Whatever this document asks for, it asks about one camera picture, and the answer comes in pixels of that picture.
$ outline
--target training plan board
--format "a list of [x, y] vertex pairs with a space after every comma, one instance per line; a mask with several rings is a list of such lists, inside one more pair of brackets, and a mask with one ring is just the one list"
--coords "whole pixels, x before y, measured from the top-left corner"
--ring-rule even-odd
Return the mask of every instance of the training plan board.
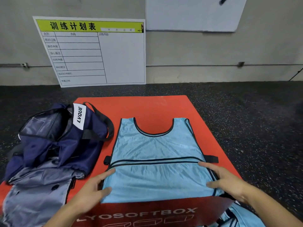
[[61, 87], [146, 84], [145, 20], [33, 19]]

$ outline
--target gray wall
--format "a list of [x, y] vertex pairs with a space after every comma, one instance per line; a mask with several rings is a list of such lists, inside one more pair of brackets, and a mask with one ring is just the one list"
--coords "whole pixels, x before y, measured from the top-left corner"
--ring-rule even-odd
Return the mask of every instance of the gray wall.
[[[147, 65], [303, 64], [303, 0], [247, 0], [235, 33], [146, 33]], [[32, 16], [145, 18], [145, 0], [0, 0], [0, 63], [48, 65]], [[147, 67], [147, 83], [289, 80], [303, 66]], [[300, 73], [294, 80], [303, 80]], [[58, 84], [52, 67], [0, 68], [0, 85]]]

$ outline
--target left hand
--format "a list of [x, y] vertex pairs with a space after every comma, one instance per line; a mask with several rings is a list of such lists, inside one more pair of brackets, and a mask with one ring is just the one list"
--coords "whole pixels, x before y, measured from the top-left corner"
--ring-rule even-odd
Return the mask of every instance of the left hand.
[[98, 190], [98, 184], [115, 171], [116, 169], [111, 169], [103, 174], [90, 178], [66, 205], [70, 206], [78, 215], [90, 211], [102, 198], [111, 193], [111, 187]]

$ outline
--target bag handle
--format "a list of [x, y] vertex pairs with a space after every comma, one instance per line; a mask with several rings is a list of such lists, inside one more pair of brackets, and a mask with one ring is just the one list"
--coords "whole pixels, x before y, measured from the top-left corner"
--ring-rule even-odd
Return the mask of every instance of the bag handle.
[[92, 105], [91, 103], [89, 102], [84, 102], [83, 105], [85, 105], [86, 103], [88, 103], [94, 110], [95, 114], [101, 119], [102, 122], [104, 122], [107, 127], [108, 127], [108, 137], [105, 138], [103, 141], [108, 141], [110, 140], [113, 136], [114, 136], [114, 133], [115, 133], [115, 128], [114, 128], [114, 125], [112, 123], [112, 121], [104, 114], [102, 114], [100, 111], [98, 111], [96, 109], [96, 107], [94, 105]]

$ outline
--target speckled black floor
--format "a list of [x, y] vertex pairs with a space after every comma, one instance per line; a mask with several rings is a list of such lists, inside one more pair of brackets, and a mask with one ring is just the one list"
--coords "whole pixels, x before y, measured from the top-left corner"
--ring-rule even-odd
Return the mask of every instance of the speckled black floor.
[[0, 176], [29, 116], [78, 97], [187, 95], [244, 180], [303, 220], [303, 82], [0, 86]]

